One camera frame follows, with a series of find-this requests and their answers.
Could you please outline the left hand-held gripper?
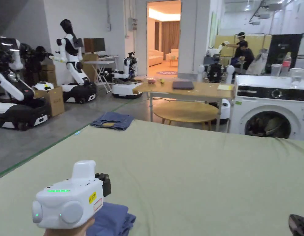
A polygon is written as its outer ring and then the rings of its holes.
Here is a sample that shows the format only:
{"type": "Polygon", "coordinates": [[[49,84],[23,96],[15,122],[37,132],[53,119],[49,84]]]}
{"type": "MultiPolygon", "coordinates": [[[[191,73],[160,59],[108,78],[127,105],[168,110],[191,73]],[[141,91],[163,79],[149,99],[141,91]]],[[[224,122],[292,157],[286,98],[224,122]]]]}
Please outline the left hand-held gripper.
{"type": "Polygon", "coordinates": [[[73,229],[85,224],[111,194],[109,174],[95,173],[94,160],[78,161],[69,179],[36,194],[32,221],[43,229],[73,229]]]}

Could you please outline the person's left hand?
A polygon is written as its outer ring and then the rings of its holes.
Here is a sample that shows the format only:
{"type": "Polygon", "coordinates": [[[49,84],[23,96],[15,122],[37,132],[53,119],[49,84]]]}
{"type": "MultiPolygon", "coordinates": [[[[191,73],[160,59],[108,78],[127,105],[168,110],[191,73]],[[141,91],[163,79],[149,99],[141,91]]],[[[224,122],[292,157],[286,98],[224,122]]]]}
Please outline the person's left hand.
{"type": "Polygon", "coordinates": [[[46,229],[44,236],[86,236],[87,229],[93,225],[95,218],[90,218],[85,224],[73,229],[46,229]]]}

